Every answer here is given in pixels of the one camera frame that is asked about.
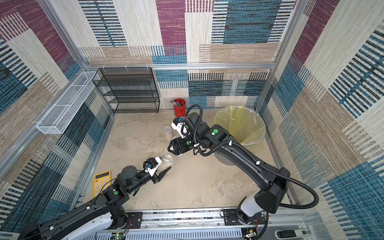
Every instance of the red wire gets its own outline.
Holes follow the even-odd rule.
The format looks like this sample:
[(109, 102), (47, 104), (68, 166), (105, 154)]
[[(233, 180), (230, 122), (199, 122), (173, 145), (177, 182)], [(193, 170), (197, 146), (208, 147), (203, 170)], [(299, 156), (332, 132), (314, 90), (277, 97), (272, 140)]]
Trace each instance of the red wire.
[(129, 223), (127, 223), (128, 224), (128, 226), (125, 228), (125, 230), (124, 230), (124, 234), (127, 234), (127, 233), (129, 233), (129, 230), (131, 229), (131, 220), (130, 219), (128, 219), (127, 220), (127, 222), (129, 221)]
[(257, 236), (257, 226), (259, 225), (259, 220), (257, 220), (257, 219), (255, 219), (255, 221), (256, 221), (256, 227), (255, 227), (255, 231), (256, 231), (256, 236)]

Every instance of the black wire shelf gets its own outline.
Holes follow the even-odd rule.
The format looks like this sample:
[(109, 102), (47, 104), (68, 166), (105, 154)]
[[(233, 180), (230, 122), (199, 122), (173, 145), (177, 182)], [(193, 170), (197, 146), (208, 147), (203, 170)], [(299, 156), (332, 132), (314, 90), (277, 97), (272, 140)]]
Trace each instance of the black wire shelf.
[(100, 68), (94, 84), (114, 113), (158, 113), (159, 93), (151, 68)]

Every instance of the clear plastic jar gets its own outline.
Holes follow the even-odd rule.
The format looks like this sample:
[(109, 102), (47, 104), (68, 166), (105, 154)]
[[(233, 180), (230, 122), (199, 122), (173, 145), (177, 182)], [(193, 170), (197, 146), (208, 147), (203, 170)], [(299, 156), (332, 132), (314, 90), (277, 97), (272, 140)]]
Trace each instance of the clear plastic jar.
[(160, 167), (157, 169), (157, 174), (167, 169), (168, 167), (172, 166), (178, 158), (179, 156), (169, 152), (168, 148), (165, 147), (163, 150), (163, 153), (160, 156), (160, 159), (162, 162)]

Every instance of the white plastic part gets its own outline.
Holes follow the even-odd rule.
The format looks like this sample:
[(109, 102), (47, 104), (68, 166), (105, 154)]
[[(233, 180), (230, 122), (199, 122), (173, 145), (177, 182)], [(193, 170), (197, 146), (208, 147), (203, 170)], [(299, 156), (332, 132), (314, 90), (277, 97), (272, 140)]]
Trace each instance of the white plastic part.
[(172, 124), (171, 124), (171, 127), (172, 127), (174, 130), (176, 130), (182, 138), (185, 138), (186, 136), (184, 136), (184, 135), (181, 134), (181, 127), (182, 127), (182, 126), (183, 126), (183, 123), (182, 123), (182, 122), (179, 122), (177, 125), (175, 125), (173, 122), (172, 122)]
[(243, 211), (248, 217), (253, 217), (258, 212), (264, 211), (257, 203), (254, 198), (255, 194), (247, 197), (240, 206), (241, 211)]
[(151, 177), (153, 176), (153, 174), (155, 174), (156, 170), (160, 167), (162, 163), (159, 157), (155, 157), (155, 160), (157, 162), (157, 166), (155, 168), (153, 169), (147, 168), (146, 170), (144, 170), (145, 172), (148, 172)]
[(98, 216), (92, 219), (91, 221), (85, 223), (84, 225), (80, 226), (79, 228), (76, 228), (74, 231), (67, 234), (61, 240), (79, 240), (79, 239), (86, 238), (91, 234), (94, 235), (97, 231), (107, 229), (111, 226), (112, 224), (111, 217), (112, 215), (110, 212), (107, 212), (106, 214)]

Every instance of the red pen holder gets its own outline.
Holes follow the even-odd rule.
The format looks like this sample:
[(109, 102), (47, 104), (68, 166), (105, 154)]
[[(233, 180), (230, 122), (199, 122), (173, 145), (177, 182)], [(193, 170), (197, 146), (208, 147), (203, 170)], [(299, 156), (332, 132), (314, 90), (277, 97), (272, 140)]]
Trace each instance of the red pen holder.
[(175, 111), (175, 116), (176, 117), (185, 117), (185, 113), (186, 113), (185, 100), (178, 98), (178, 99), (175, 99), (175, 102), (179, 102), (181, 104), (181, 107), (177, 107), (175, 105), (173, 106), (174, 111)]

